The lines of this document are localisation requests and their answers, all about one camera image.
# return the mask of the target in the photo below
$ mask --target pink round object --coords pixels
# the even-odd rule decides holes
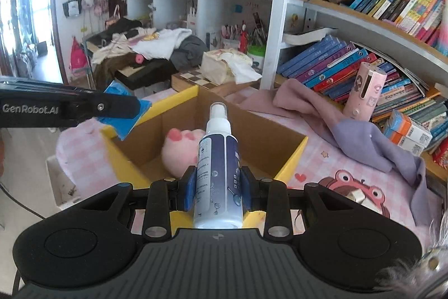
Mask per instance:
[[[137,64],[142,64],[143,61],[145,61],[145,58],[144,58],[144,56],[143,56],[142,54],[137,54],[137,55],[135,56],[135,62],[136,62]]]

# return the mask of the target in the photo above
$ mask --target cartoon eye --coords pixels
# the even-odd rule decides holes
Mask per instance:
[[[373,189],[372,194],[375,198],[381,199],[382,198],[382,191],[380,189]]]

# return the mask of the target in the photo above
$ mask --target white bottle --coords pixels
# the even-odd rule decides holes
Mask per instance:
[[[193,225],[235,229],[243,225],[238,141],[223,103],[210,106],[205,137],[199,143]]]

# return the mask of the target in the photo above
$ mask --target plush bunny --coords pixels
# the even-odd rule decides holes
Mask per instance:
[[[162,147],[162,162],[173,177],[182,177],[189,166],[198,165],[199,141],[205,132],[201,129],[168,131]]]

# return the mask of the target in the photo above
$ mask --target blue plastic wrapper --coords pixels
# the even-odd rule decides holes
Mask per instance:
[[[127,89],[123,85],[116,81],[113,81],[104,92],[117,95],[131,95],[131,93],[129,93],[129,91],[127,91]],[[140,99],[138,101],[140,102],[140,112],[132,120],[110,117],[100,117],[97,118],[97,120],[101,123],[112,126],[115,129],[118,138],[123,141],[134,128],[140,117],[145,114],[146,111],[152,106],[152,103],[150,101]]]

